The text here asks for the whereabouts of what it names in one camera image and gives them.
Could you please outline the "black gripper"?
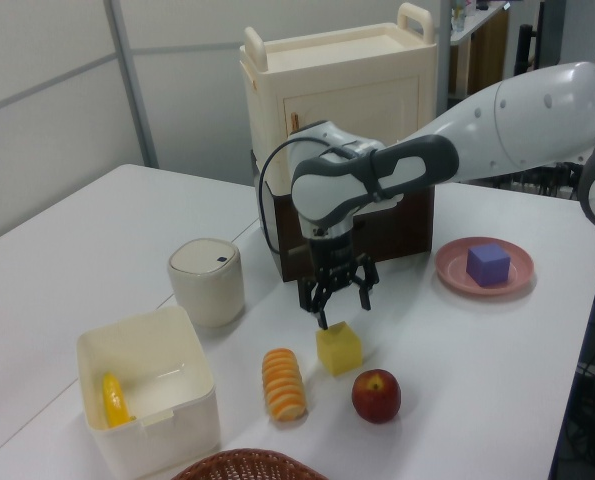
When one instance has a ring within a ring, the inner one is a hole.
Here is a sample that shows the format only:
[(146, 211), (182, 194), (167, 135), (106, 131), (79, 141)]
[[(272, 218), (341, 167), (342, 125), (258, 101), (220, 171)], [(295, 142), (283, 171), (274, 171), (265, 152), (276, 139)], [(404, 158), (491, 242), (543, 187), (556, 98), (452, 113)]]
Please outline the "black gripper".
[(325, 287), (337, 281), (337, 288), (358, 286), (361, 307), (371, 310), (370, 293), (379, 283), (375, 262), (368, 255), (354, 254), (351, 232), (335, 238), (318, 237), (307, 241), (314, 273), (297, 280), (300, 307), (311, 313), (322, 330), (328, 329), (325, 305), (330, 298)]

